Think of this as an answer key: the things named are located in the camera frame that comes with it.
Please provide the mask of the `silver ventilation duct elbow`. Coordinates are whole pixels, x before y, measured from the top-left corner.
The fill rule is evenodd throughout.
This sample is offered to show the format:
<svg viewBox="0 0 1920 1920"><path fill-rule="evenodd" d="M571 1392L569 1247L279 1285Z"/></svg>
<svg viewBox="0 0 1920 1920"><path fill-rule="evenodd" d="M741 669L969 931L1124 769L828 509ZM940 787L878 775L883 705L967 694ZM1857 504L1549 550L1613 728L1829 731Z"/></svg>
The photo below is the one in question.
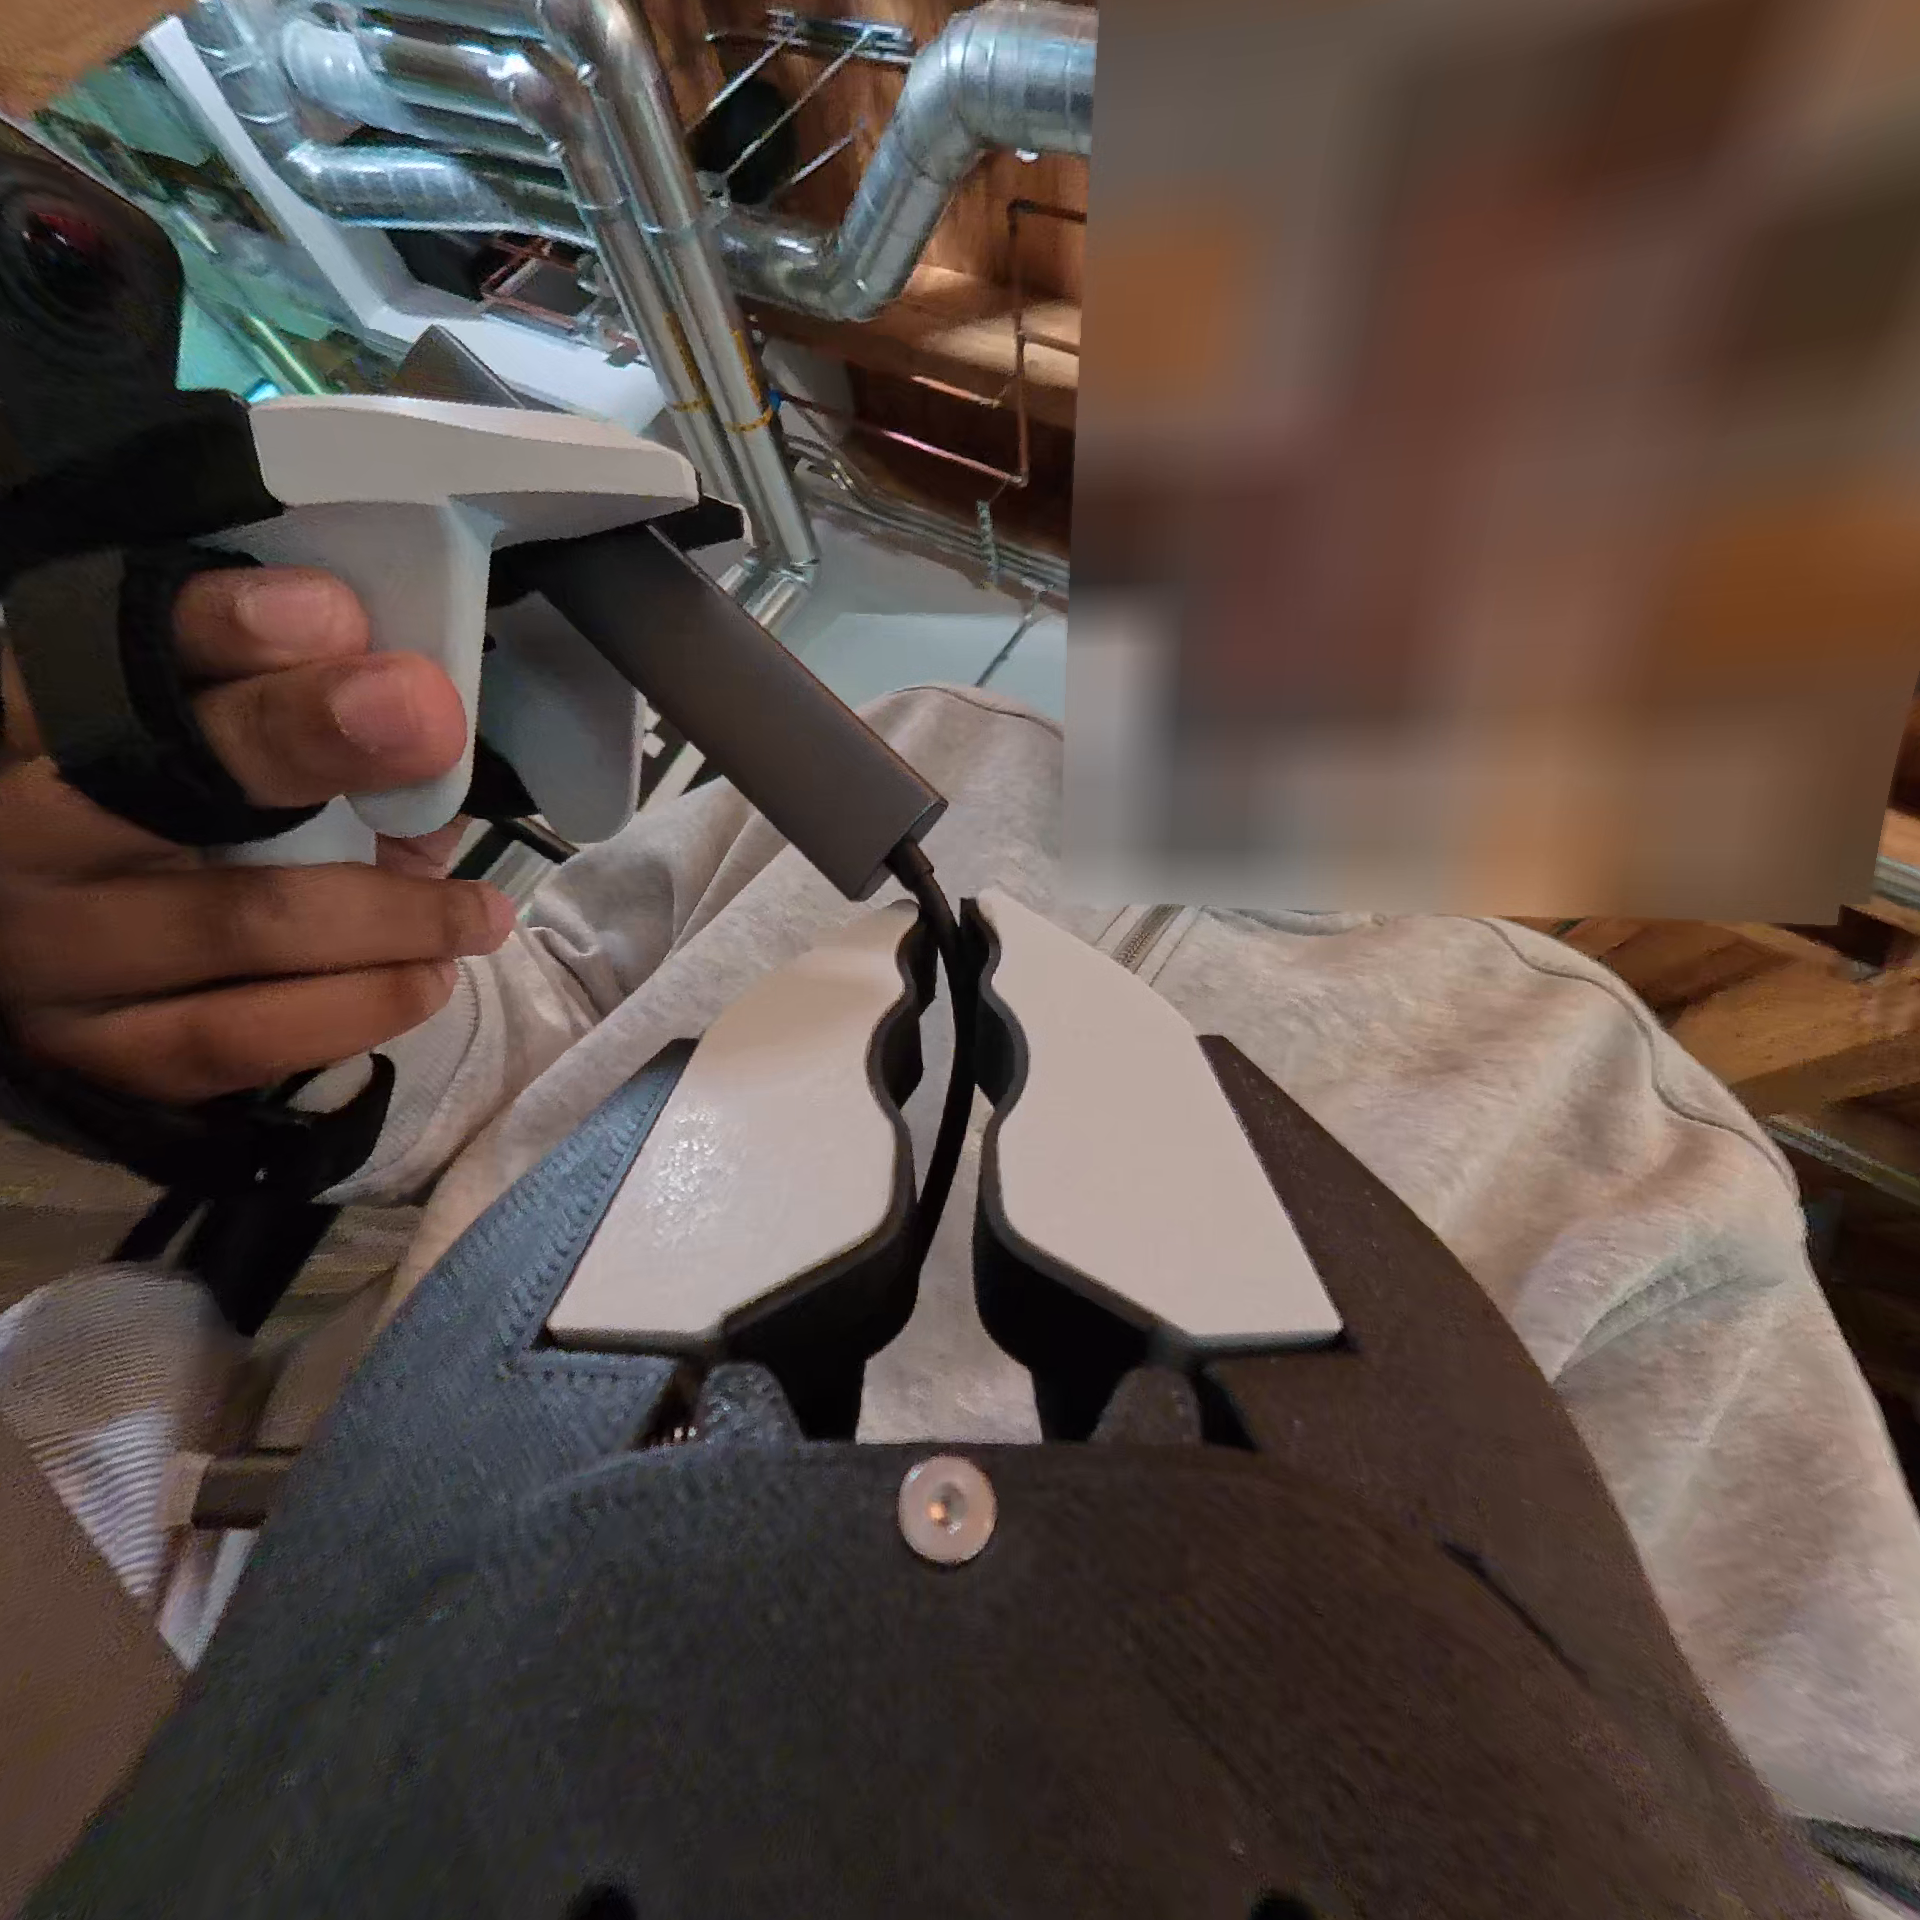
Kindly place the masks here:
<svg viewBox="0 0 1920 1920"><path fill-rule="evenodd" d="M992 152L1092 152L1096 14L993 3L953 14L904 70L839 227L733 208L717 233L733 289L828 323L897 301L958 189Z"/></svg>

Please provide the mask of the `person's right hand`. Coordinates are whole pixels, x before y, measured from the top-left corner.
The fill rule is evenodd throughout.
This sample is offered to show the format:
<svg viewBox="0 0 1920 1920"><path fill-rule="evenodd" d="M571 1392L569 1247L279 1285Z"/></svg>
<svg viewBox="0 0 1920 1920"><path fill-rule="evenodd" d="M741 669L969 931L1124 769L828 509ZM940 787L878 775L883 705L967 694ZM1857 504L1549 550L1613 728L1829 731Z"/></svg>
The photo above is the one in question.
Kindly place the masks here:
<svg viewBox="0 0 1920 1920"><path fill-rule="evenodd" d="M176 656L251 804L381 792L464 755L460 692L424 657L375 656L352 591L310 566L190 580ZM456 844L446 827L292 868L173 847L62 779L5 649L1 1004L40 1062L195 1105L409 1032L516 923L497 888L448 876Z"/></svg>

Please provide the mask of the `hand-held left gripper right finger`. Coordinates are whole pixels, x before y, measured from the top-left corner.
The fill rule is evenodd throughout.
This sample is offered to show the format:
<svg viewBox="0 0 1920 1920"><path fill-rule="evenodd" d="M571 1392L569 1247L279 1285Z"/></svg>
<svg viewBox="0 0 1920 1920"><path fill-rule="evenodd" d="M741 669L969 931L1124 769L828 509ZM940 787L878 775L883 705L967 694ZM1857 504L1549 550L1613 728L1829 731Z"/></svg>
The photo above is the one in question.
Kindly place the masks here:
<svg viewBox="0 0 1920 1920"><path fill-rule="evenodd" d="M1094 1436L1141 1368L1327 1351L1342 1313L1195 1029L1007 894L976 957L973 1296L1048 1443Z"/></svg>

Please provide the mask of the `silver vertical pipe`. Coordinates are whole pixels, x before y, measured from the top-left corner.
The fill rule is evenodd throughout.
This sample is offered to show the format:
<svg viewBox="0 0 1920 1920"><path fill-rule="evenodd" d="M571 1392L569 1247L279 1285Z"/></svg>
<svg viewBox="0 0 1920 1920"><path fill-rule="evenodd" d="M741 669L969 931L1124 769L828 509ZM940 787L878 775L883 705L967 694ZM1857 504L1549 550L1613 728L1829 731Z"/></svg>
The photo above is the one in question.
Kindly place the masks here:
<svg viewBox="0 0 1920 1920"><path fill-rule="evenodd" d="M637 198L643 233L672 288L681 336L752 524L752 556L733 591L775 629L812 591L821 550L654 31L635 3L542 3L536 14L542 33L587 70L584 87Z"/></svg>

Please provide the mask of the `silver insulated duct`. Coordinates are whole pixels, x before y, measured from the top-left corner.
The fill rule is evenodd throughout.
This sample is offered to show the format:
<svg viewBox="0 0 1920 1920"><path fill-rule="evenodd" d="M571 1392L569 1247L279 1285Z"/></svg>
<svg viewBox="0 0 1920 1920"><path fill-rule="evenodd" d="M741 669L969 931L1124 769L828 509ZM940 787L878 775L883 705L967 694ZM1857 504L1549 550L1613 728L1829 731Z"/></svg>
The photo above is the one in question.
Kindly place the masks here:
<svg viewBox="0 0 1920 1920"><path fill-rule="evenodd" d="M292 112L381 132L371 147L302 134L271 167L340 223L519 233L596 244L615 198L584 127L584 96L540 55L448 31L328 27L292 15L270 33Z"/></svg>

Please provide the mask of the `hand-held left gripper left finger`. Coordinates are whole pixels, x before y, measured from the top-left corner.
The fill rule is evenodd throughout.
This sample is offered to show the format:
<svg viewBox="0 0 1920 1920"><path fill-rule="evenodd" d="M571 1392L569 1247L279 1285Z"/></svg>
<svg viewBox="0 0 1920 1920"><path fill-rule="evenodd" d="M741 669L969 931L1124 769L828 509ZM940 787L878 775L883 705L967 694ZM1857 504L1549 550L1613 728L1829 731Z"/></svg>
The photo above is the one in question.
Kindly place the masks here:
<svg viewBox="0 0 1920 1920"><path fill-rule="evenodd" d="M904 1326L924 928L883 905L755 980L685 1055L553 1302L571 1352L755 1361L809 1438L856 1432Z"/></svg>

